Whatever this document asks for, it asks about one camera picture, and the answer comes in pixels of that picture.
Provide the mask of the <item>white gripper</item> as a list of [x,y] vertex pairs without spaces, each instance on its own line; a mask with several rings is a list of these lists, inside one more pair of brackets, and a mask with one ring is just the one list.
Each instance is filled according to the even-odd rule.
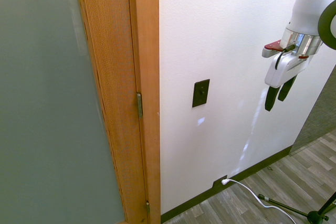
[[279,92],[278,100],[284,101],[297,77],[296,75],[305,70],[312,60],[313,55],[301,56],[292,51],[285,52],[280,57],[276,67],[278,58],[279,56],[274,57],[265,77],[265,84],[270,86],[265,100],[266,111],[271,111],[278,94],[278,88],[273,87],[283,85]]

